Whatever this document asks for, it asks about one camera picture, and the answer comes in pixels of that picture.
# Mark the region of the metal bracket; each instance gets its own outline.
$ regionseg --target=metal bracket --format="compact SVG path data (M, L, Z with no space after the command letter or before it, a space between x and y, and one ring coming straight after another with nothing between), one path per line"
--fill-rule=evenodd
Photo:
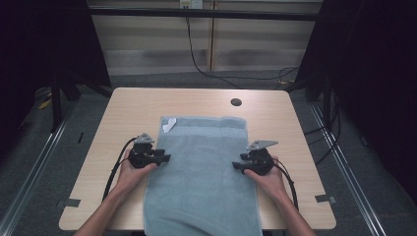
M143 133L135 140L135 144L151 144L154 140L147 133Z
M247 150L258 150L278 144L277 141L254 141L251 145L246 147Z

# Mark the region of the metal gripper jaw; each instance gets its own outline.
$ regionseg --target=metal gripper jaw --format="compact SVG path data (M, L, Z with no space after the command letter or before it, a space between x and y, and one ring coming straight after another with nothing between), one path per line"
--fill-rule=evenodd
M169 161L171 155L165 154L164 149L152 149L151 143L154 140L147 133L138 136L128 157L133 167L144 168L151 163L159 166L162 162Z
M235 169L240 169L245 174L246 169L250 169L258 175L266 175L273 168L273 159L266 147L276 145L275 141L254 141L247 147L249 153L240 154L240 158L247 163L232 162Z

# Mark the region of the black cable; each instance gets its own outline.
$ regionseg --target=black cable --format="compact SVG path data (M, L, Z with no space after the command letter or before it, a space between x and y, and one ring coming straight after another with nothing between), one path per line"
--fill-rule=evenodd
M230 85L232 85L232 86L234 86L234 87L236 87L238 89L242 89L242 88L234 85L233 83L231 83L231 82L229 82L229 81L227 81L225 79L241 79L241 80L255 80L255 81L271 81L271 80L280 79L280 81L281 81L281 78L285 77L286 75L288 75L292 71L298 69L298 67L283 68L283 69L279 70L279 75L278 76L276 76L276 77L270 77L270 78L237 77L237 76L214 76L214 75L210 75L208 73L205 73L205 72L203 72L199 68L199 66L196 63L196 58L194 57L193 42L191 40L190 19L189 18L186 18L186 22L187 22L187 33L188 33L188 39L189 39L189 42L190 42L190 51L191 51L191 58L193 59L193 64L196 67L197 71L199 71L201 74L203 74L203 75L205 75L207 77L222 80L222 81L224 81L224 82L226 82L226 83L228 83L228 84L230 84ZM283 70L289 70L289 69L291 69L289 72L285 73L284 75L281 75L281 73L282 73Z
M331 123L331 124L332 124L332 123L334 122L334 120L337 118L337 115L338 115L338 106L339 106L338 101L336 101L336 99L334 99L333 114L332 114L331 121L330 121L330 123ZM310 134L316 133L316 132L318 132L318 131L321 131L321 130L322 130L322 129L324 129L324 128L325 128L324 126L321 126L321 127L317 128L317 129L314 129L314 130L311 130L311 131L304 132L304 135L306 136L306 135L310 135Z
M341 133L341 124L340 124L340 114L339 114L339 104L338 104L338 100L336 99L336 97L334 97L334 104L335 104L335 109L333 110L333 113L335 113L337 115L337 136L334 140L334 142L331 144L330 149L322 156L322 158L320 158L318 161L316 161L316 165L320 164L333 150L334 147L337 145L337 141L340 137L340 133Z
M273 158L273 159L278 161L278 163L280 165L282 165L282 167L281 167L278 164L275 164L275 163L273 164L273 166L278 168L282 172L282 174L285 176L285 178L287 179L288 184L289 184L289 188L291 189L292 202L293 202L294 206L298 210L300 210L299 207L298 207L298 199L297 199L297 193L296 193L295 187L294 187L294 181L292 181L291 177L289 176L288 170L285 168L285 166L282 164L282 162L280 162L278 159L275 159L275 158Z
M299 67L285 67L285 68L282 68L281 70L279 70L279 74L278 74L278 77L279 77L279 83L278 83L278 85L275 87L275 88L273 88L273 90L276 90L276 89L278 89L279 87L281 87L281 85L282 85L282 77L284 77L284 76L286 76L286 75L288 75L288 74L290 74L291 72L293 72L294 70L296 70L296 69L298 69ZM286 73L285 75L283 75L283 76L281 76L281 73L283 72L283 71L285 71L285 70L290 70L288 73Z
M108 181L107 181L107 185L105 186L105 190L104 190L104 194L103 194L103 201L104 199L107 197L108 192L110 191L110 186L111 183L113 182L114 176L116 175L117 169L119 168L120 163L122 163L123 161L127 160L128 158L123 159L122 161L120 161L122 159L123 154L125 153L126 147L135 140L136 138L132 138L130 141L128 141L122 148L122 151L119 154L119 158L117 158L116 163L114 164L113 169L111 170L111 174L108 177Z

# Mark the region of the tape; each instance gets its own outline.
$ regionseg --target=tape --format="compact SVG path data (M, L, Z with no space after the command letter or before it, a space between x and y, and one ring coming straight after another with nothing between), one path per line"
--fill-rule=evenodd
M65 208L65 207L78 207L81 200L73 200L73 199L67 199L65 201L58 201L55 205L55 207L58 208Z

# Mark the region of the wall outlet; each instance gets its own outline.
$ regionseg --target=wall outlet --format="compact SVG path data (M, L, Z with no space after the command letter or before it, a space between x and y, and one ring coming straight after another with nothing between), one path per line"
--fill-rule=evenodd
M192 9L203 9L203 0L191 0Z
M191 9L191 0L180 0L181 9Z

